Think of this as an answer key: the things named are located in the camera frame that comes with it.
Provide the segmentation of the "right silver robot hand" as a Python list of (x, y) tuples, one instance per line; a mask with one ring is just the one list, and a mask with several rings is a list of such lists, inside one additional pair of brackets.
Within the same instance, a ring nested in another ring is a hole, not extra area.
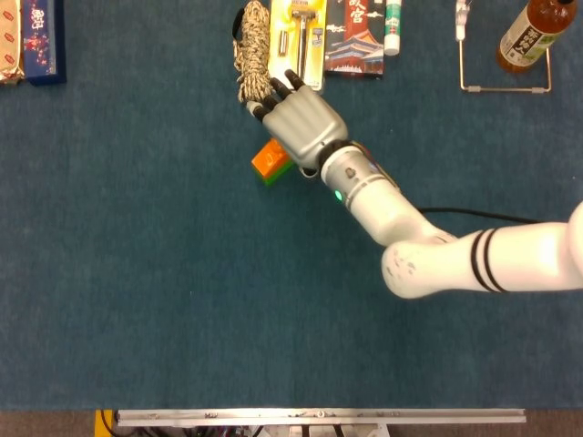
[(349, 131), (341, 116), (293, 70), (284, 72), (288, 83), (270, 79), (271, 94), (249, 101), (246, 108), (282, 146), (306, 178), (323, 166), (334, 147), (349, 143)]

